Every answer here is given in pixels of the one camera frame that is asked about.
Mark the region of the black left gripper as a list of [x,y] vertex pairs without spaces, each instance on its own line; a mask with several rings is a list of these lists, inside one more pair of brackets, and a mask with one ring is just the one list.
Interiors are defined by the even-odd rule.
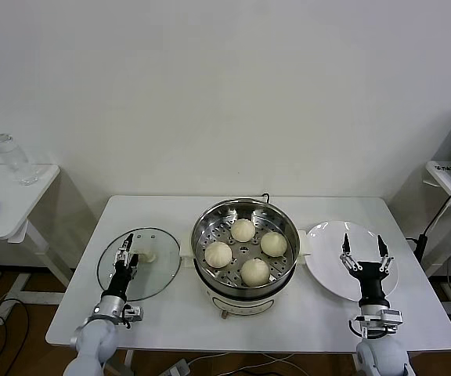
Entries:
[[130,281],[137,274],[139,263],[139,254],[131,253],[132,242],[133,234],[130,233],[118,248],[114,261],[115,273],[108,288],[102,293],[102,297],[115,296],[123,301],[128,300],[126,291]]

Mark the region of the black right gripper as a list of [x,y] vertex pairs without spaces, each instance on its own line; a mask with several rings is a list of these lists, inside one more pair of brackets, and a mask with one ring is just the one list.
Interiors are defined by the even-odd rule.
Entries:
[[386,302],[382,288],[382,280],[389,274],[389,266],[393,261],[388,246],[381,235],[377,236],[377,244],[381,262],[357,262],[351,255],[348,234],[344,236],[340,260],[350,274],[355,273],[359,281],[361,299],[359,302]]

